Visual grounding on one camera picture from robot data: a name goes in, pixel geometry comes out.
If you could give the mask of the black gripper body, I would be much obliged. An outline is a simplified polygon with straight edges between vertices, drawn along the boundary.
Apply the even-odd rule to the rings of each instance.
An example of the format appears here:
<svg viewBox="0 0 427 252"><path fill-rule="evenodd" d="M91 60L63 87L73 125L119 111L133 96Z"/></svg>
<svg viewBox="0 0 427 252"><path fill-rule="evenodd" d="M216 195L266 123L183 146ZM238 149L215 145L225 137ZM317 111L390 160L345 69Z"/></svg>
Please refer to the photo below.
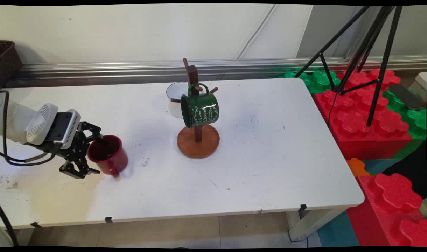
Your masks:
<svg viewBox="0 0 427 252"><path fill-rule="evenodd" d="M90 144L90 142L86 142L86 137L87 136L84 134L84 131L80 132L78 128L70 147L68 149L61 150L61 157L65 160L71 161L86 158Z"/></svg>

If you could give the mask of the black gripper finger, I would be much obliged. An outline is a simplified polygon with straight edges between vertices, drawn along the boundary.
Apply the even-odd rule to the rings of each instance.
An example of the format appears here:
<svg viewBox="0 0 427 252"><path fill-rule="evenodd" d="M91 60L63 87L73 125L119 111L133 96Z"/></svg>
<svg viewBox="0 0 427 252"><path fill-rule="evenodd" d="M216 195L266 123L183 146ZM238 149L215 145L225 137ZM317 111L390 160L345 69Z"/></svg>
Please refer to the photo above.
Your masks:
<svg viewBox="0 0 427 252"><path fill-rule="evenodd" d="M88 122L80 122L79 123L79 131L83 132L83 131L90 131L92 133L91 136L86 137L86 142L92 142L92 141L97 141L100 139L103 139L103 135L100 133L101 128L98 126L95 126L91 123Z"/></svg>
<svg viewBox="0 0 427 252"><path fill-rule="evenodd" d="M74 161L66 160L59 171L76 179L84 179L89 174L100 174L99 170L89 167L86 158Z"/></svg>

